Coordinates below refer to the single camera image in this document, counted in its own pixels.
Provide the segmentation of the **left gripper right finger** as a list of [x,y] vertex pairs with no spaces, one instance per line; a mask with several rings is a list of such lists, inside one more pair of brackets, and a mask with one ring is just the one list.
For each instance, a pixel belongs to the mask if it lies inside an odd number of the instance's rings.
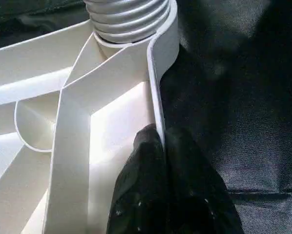
[[165,137],[173,232],[242,234],[239,214],[223,179],[192,135],[184,129],[169,128]]

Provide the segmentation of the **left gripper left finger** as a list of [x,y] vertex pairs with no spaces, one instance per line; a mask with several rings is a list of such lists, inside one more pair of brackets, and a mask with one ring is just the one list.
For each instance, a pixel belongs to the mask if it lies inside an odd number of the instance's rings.
[[140,130],[119,173],[106,233],[164,234],[167,228],[165,156],[154,124]]

